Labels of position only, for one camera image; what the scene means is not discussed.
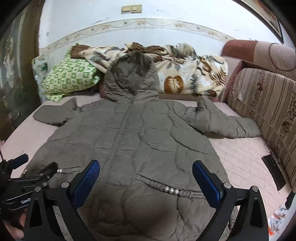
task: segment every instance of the jacket sleeve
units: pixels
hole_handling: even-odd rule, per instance
[[[76,98],[71,98],[63,105],[43,105],[37,110],[33,118],[39,122],[51,125],[63,125],[78,112]]]
[[[198,101],[197,107],[186,107],[177,101],[173,101],[171,106],[177,116],[204,134],[214,132],[232,138],[261,135],[259,127],[252,119],[228,116],[205,97]]]

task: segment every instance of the sofa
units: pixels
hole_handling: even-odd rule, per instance
[[[296,52],[269,42],[230,40],[226,88],[215,100],[252,118],[296,192]]]

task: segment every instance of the floral blanket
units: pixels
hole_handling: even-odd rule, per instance
[[[192,46],[181,43],[176,46],[166,45],[144,47],[133,42],[125,48],[115,46],[90,47],[83,45],[74,58],[85,58],[99,71],[106,73],[110,64],[117,58],[131,51],[139,51],[151,57],[156,65],[160,80],[160,92],[170,94],[193,94],[195,96],[219,96],[227,80],[228,64],[216,55],[198,56]]]

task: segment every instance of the yellowed switch panel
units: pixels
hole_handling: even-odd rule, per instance
[[[125,13],[141,13],[142,5],[129,5],[121,7],[121,14]]]

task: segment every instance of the framed picture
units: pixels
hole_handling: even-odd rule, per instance
[[[277,17],[259,0],[234,0],[259,18],[284,43],[281,26]]]

